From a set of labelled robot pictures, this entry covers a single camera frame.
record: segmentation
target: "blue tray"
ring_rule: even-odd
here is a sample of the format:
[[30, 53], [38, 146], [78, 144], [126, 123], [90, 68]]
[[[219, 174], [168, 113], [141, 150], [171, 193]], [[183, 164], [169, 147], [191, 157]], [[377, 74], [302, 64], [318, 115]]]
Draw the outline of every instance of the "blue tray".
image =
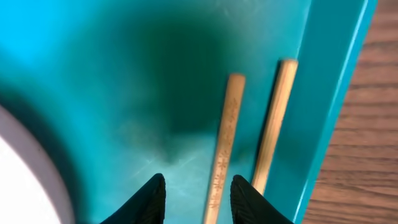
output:
[[[247, 77], [227, 182], [251, 180], [279, 59], [300, 62], [265, 197], [300, 223], [376, 0], [0, 1], [0, 103], [56, 163], [77, 223], [152, 175], [201, 223], [226, 77]], [[231, 223], [228, 187], [218, 223]]]

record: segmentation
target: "blue surface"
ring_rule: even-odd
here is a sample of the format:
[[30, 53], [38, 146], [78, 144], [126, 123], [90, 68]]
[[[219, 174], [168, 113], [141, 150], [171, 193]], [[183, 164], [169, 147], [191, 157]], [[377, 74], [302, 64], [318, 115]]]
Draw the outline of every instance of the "blue surface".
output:
[[[278, 60], [298, 58], [265, 192], [298, 223], [375, 5], [3, 0], [0, 103], [56, 163], [77, 223], [104, 220], [156, 172], [165, 223], [201, 223], [226, 77], [247, 76], [230, 182], [251, 179]], [[218, 223], [231, 223], [228, 198]]]

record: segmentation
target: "wooden floor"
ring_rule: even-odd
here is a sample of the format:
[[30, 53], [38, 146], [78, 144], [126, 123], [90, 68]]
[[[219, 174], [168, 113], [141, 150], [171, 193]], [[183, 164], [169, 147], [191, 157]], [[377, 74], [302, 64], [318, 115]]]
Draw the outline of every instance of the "wooden floor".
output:
[[379, 0], [303, 223], [398, 223], [398, 0]]

